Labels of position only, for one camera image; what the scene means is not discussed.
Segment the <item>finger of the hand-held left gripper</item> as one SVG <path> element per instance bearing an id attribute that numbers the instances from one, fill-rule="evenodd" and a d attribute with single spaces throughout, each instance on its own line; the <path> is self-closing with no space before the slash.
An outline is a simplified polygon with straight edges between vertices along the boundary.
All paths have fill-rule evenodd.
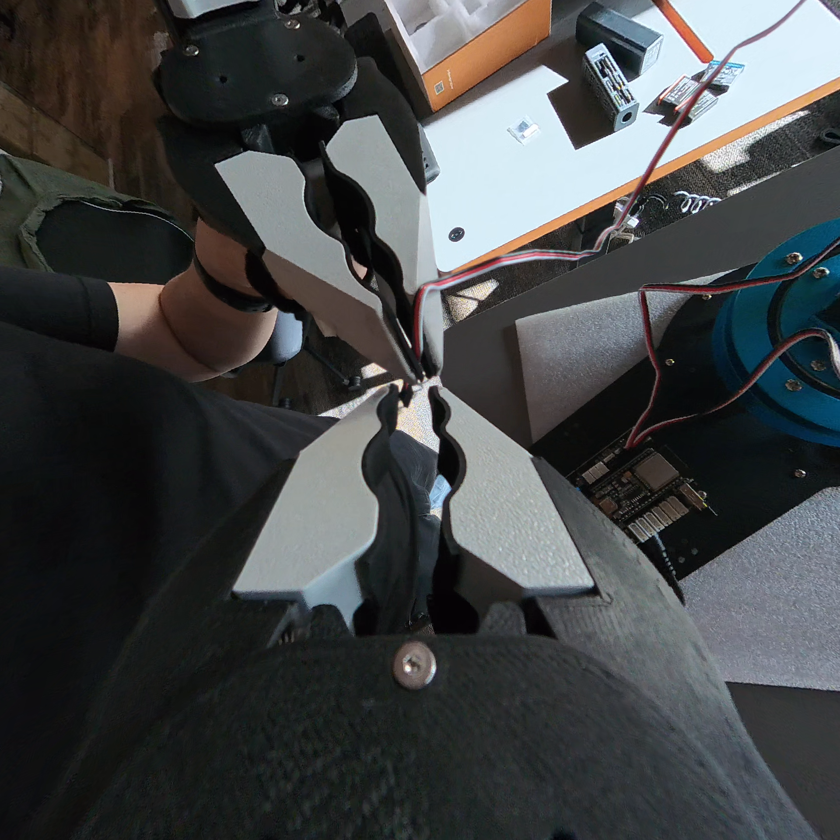
<path id="1" fill-rule="evenodd" d="M 426 375 L 438 375 L 444 364 L 439 290 L 428 290 L 423 300 L 420 358 L 414 347 L 416 294 L 438 280 L 424 171 L 417 185 L 378 117 L 345 122 L 325 147 L 324 166 L 339 219 L 361 252 L 357 260 L 367 259 L 379 292 L 392 296 L 399 349 L 406 348 L 408 361 L 420 361 Z"/>
<path id="2" fill-rule="evenodd" d="M 382 301 L 355 275 L 345 244 L 312 220 L 297 163 L 246 151 L 215 167 L 265 247 L 264 263 L 286 296 L 369 361 L 418 383 L 386 324 Z"/>

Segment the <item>white desk with orange edge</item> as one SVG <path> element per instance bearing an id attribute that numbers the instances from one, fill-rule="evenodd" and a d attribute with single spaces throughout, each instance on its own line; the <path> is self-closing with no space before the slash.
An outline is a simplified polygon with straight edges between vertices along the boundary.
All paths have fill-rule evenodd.
<path id="1" fill-rule="evenodd" d="M 653 68 L 633 80 L 636 121 L 609 133 L 581 79 L 574 25 L 586 2 L 555 2 L 552 33 L 427 121 L 440 167 L 428 187 L 437 266 L 456 270 L 514 249 L 630 190 L 669 126 L 661 91 L 707 65 L 653 2 L 605 2 L 664 35 Z M 777 31 L 738 51 L 740 78 L 707 114 L 678 131 L 653 174 L 664 176 L 838 89 L 838 17 L 806 2 Z M 508 126 L 540 134 L 520 144 Z"/>

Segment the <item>grey foam sheet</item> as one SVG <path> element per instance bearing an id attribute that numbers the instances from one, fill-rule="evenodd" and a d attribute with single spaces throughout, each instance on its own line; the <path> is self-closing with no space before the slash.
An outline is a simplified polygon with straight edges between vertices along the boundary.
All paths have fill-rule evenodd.
<path id="1" fill-rule="evenodd" d="M 532 436 L 642 360 L 640 327 L 631 294 L 517 320 Z M 838 691 L 838 494 L 820 490 L 686 578 L 726 680 Z"/>

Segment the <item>black rectangular box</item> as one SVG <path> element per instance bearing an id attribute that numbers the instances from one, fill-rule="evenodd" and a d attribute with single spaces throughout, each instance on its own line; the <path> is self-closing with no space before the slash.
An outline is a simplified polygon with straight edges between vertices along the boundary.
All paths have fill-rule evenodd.
<path id="1" fill-rule="evenodd" d="M 623 72 L 633 78 L 657 62 L 664 43 L 664 35 L 598 2 L 579 13 L 575 38 L 588 49 L 606 47 Z"/>

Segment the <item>person's left hand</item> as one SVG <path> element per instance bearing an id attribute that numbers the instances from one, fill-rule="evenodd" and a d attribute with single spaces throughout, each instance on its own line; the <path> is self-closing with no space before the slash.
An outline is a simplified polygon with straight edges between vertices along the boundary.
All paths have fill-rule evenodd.
<path id="1" fill-rule="evenodd" d="M 249 285 L 246 272 L 248 249 L 216 231 L 202 218 L 196 221 L 195 254 L 207 274 L 228 287 Z"/>

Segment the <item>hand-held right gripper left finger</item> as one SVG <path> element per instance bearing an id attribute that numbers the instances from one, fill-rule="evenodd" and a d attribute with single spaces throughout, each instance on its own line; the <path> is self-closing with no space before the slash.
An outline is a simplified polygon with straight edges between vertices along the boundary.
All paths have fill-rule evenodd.
<path id="1" fill-rule="evenodd" d="M 312 609 L 334 606 L 349 630 L 363 604 L 356 562 L 375 540 L 379 502 L 363 456 L 396 422 L 399 390 L 380 388 L 304 448 L 250 551 L 233 592 Z"/>

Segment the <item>orange cardboard box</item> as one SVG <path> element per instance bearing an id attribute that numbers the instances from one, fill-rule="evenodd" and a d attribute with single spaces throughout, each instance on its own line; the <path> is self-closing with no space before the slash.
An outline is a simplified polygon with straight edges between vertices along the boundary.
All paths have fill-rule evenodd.
<path id="1" fill-rule="evenodd" d="M 550 36 L 551 1 L 386 1 L 385 16 L 433 112 Z"/>

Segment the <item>black controller circuit board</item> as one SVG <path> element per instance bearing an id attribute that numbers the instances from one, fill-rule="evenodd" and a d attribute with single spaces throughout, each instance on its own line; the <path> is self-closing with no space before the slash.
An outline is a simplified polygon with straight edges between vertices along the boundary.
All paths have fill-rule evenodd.
<path id="1" fill-rule="evenodd" d="M 713 512 L 686 462 L 664 445 L 630 449 L 618 438 L 572 471 L 569 479 L 636 545 L 691 512 Z"/>

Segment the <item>grey metal device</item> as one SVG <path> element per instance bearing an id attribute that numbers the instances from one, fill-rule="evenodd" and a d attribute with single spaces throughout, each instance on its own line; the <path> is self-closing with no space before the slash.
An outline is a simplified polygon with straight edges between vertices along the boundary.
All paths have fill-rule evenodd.
<path id="1" fill-rule="evenodd" d="M 609 119 L 613 133 L 635 122 L 640 102 L 630 89 L 622 69 L 604 44 L 595 45 L 585 51 L 582 74 Z"/>

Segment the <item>person's left forearm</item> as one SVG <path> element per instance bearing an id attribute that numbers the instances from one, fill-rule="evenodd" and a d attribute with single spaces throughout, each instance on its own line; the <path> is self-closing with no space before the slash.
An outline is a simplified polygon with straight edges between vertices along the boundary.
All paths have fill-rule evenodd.
<path id="1" fill-rule="evenodd" d="M 251 362 L 277 310 L 230 307 L 194 267 L 162 286 L 2 267 L 1 321 L 202 382 Z"/>

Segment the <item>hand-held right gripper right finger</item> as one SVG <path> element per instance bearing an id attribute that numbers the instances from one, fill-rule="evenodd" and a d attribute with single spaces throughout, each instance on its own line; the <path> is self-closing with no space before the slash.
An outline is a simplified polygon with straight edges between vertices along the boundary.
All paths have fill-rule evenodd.
<path id="1" fill-rule="evenodd" d="M 472 608 L 590 594 L 595 582 L 525 448 L 449 389 L 428 401 L 450 486 L 443 532 L 454 592 Z"/>

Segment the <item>olive green cloth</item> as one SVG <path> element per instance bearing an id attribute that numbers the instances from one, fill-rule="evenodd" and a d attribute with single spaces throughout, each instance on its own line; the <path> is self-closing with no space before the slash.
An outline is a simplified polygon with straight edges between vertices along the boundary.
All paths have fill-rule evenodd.
<path id="1" fill-rule="evenodd" d="M 47 164 L 1 156 L 4 266 L 163 285 L 193 238 L 163 208 Z"/>

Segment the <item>black wrist band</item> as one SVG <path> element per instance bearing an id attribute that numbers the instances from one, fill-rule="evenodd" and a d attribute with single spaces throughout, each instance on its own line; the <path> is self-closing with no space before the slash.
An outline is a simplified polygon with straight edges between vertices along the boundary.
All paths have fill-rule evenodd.
<path id="1" fill-rule="evenodd" d="M 195 251 L 193 251 L 192 265 L 209 294 L 227 307 L 247 314 L 266 313 L 274 308 L 272 303 L 264 297 L 251 296 L 219 282 L 207 272 Z"/>

